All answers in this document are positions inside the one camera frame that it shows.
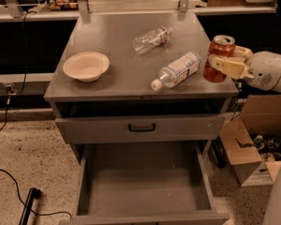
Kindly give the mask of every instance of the floor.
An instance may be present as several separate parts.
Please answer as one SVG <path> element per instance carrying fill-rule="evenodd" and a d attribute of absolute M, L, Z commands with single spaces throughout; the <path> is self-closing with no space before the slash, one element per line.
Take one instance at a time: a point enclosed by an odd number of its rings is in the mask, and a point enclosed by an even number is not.
<path fill-rule="evenodd" d="M 0 111 L 0 127 L 4 123 Z M 25 201 L 29 188 L 42 191 L 33 209 L 41 214 L 67 211 L 73 213 L 79 164 L 59 134 L 51 110 L 10 111 L 6 126 L 0 131 L 0 169 L 18 182 Z M 271 186 L 240 187 L 232 167 L 216 167 L 210 152 L 204 159 L 218 212 L 228 212 L 225 225 L 262 223 Z M 0 225 L 19 224 L 23 206 L 15 184 L 0 172 Z M 69 219 L 66 213 L 53 216 L 31 215 L 29 225 L 55 225 Z"/>

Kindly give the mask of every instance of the desk top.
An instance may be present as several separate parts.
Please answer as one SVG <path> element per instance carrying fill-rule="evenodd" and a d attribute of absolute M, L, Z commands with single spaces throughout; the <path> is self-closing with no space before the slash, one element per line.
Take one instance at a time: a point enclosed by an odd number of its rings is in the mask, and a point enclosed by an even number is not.
<path fill-rule="evenodd" d="M 222 83 L 203 78 L 209 39 L 192 12 L 90 14 L 90 23 L 77 21 L 45 99 L 52 102 L 139 98 L 227 98 L 238 91 L 231 79 Z M 173 28 L 170 41 L 144 55 L 137 55 L 132 40 L 160 26 Z M 95 82 L 68 78 L 62 70 L 76 53 L 106 54 L 111 66 Z M 201 55 L 200 70 L 174 88 L 154 91 L 151 81 L 158 71 L 189 51 Z"/>

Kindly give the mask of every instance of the soda can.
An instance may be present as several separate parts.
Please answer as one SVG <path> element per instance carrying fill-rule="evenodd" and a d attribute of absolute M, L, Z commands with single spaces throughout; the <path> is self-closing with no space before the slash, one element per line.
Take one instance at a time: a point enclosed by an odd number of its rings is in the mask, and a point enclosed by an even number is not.
<path fill-rule="evenodd" d="M 235 49 L 235 39 L 227 35 L 215 36 L 209 45 L 207 60 L 203 76 L 212 83 L 221 83 L 226 79 L 226 75 L 211 67 L 208 57 L 210 54 L 230 57 Z"/>

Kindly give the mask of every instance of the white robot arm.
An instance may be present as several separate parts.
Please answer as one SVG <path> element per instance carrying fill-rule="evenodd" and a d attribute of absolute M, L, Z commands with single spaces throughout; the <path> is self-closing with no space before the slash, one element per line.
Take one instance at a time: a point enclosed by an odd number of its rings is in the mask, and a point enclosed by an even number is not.
<path fill-rule="evenodd" d="M 236 46 L 231 57 L 210 55 L 211 66 L 232 79 L 244 79 L 250 86 L 281 93 L 281 54 L 256 52 Z"/>

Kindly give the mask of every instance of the closed drawer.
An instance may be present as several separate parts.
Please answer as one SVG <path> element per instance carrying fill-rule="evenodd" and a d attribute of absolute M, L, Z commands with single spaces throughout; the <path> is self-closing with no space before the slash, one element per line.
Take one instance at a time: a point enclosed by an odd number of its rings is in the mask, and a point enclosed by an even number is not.
<path fill-rule="evenodd" d="M 215 139 L 224 115 L 58 118 L 66 143 L 129 143 Z"/>
<path fill-rule="evenodd" d="M 195 142 L 84 146 L 73 219 L 65 224 L 223 224 Z"/>

